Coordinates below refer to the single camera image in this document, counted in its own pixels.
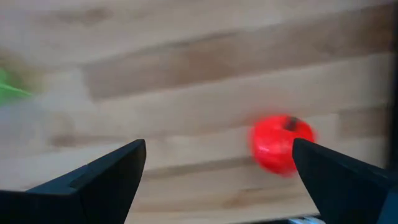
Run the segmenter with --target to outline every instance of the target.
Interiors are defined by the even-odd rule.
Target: green toy
[[[5,69],[0,68],[0,105],[6,102],[16,100],[18,98],[23,98],[30,96],[31,94],[27,91],[13,87],[10,84],[11,75],[5,71]]]

